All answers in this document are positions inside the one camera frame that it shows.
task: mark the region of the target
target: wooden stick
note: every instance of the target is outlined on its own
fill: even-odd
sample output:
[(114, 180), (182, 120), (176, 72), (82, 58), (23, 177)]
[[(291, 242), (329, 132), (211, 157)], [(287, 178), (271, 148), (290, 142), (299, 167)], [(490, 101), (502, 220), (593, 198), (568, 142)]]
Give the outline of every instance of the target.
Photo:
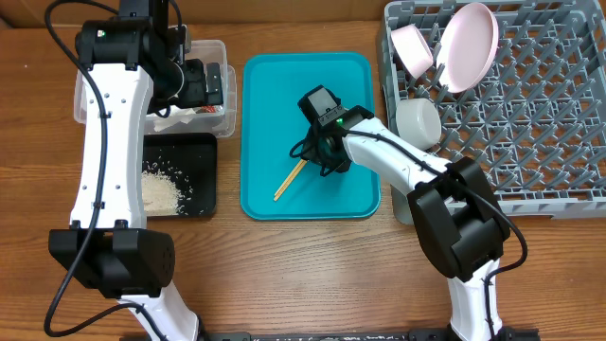
[(284, 193), (284, 191), (286, 190), (286, 188), (288, 188), (288, 186), (291, 185), (291, 183), (293, 182), (293, 180), (296, 178), (296, 176), (299, 174), (299, 172), (303, 169), (303, 166), (305, 166), (306, 164), (307, 164), (307, 160), (303, 160), (303, 159), (301, 159), (296, 164), (296, 166), (291, 171), (291, 173), (288, 175), (288, 177), (286, 178), (286, 180), (284, 180), (284, 182), (282, 183), (282, 185), (280, 186), (280, 188), (277, 189), (276, 194), (274, 194), (274, 201), (277, 201), (277, 199), (279, 199), (280, 196), (282, 196), (282, 193)]

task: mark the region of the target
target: clear plastic container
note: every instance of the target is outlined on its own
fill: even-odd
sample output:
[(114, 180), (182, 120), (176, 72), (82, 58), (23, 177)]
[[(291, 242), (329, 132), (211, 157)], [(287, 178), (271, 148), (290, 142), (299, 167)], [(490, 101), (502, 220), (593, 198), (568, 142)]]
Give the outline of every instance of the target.
[[(191, 52), (186, 58), (200, 59), (205, 65), (205, 71), (208, 63), (219, 63), (223, 81), (223, 106), (216, 106), (214, 113), (200, 112), (201, 108), (193, 108), (190, 111), (176, 111), (168, 118), (147, 115), (145, 134), (212, 133), (217, 137), (231, 136), (236, 128), (238, 89), (236, 72), (227, 65), (225, 45), (218, 40), (193, 41)], [(86, 122), (86, 92), (80, 72), (76, 78), (74, 119), (79, 123)]]

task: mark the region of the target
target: gray dish drainer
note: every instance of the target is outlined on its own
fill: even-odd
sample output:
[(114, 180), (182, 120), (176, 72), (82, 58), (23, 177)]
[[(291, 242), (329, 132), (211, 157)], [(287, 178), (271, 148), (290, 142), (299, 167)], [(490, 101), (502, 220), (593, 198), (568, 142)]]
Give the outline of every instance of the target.
[[(499, 24), (488, 75), (453, 95), (443, 67), (419, 79), (405, 71), (391, 30), (415, 24), (434, 54), (450, 18), (469, 0), (398, 1), (385, 7), (377, 40), (388, 126), (398, 133), (401, 99), (437, 107), (442, 137), (431, 152), (480, 163), (508, 215), (606, 217), (606, 22), (596, 0), (482, 1)], [(411, 224), (406, 198), (392, 189), (394, 213)], [(448, 204), (451, 211), (463, 203)]]

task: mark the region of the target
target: teal tray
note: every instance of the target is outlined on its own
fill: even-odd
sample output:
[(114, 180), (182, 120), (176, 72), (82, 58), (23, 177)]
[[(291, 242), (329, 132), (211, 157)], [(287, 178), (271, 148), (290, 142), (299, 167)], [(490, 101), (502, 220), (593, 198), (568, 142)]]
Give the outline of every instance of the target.
[(346, 108), (374, 112), (370, 64), (353, 52), (267, 54), (244, 68), (241, 140), (241, 206), (257, 220), (364, 218), (381, 203), (379, 176), (351, 165), (346, 173), (320, 176), (308, 163), (282, 197), (274, 193), (298, 159), (291, 147), (310, 127), (297, 102), (324, 85)]

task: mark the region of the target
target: wooden table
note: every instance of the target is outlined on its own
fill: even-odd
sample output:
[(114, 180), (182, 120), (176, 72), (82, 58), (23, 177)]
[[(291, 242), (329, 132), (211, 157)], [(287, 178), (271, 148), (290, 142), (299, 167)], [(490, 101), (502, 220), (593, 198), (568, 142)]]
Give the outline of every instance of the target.
[[(220, 39), (236, 69), (260, 53), (349, 50), (372, 66), (378, 23), (192, 27)], [(75, 29), (62, 31), (72, 45)], [(0, 31), (0, 339), (45, 338), (43, 320), (65, 274), (47, 251), (48, 230), (67, 228), (80, 180), (84, 127), (74, 122), (76, 68), (43, 29)], [(240, 113), (219, 143), (217, 212), (210, 220), (152, 221), (176, 244), (174, 281), (212, 332), (372, 332), (443, 327), (451, 315), (445, 278), (421, 252), (413, 226), (392, 214), (383, 182), (379, 210), (362, 221), (260, 223), (240, 207)], [(606, 221), (520, 218), (530, 255), (498, 278), (499, 312), (543, 340), (606, 338)], [(515, 238), (504, 263), (519, 257)], [(73, 281), (55, 318), (65, 329), (115, 304)], [(128, 312), (71, 340), (117, 340), (141, 332)]]

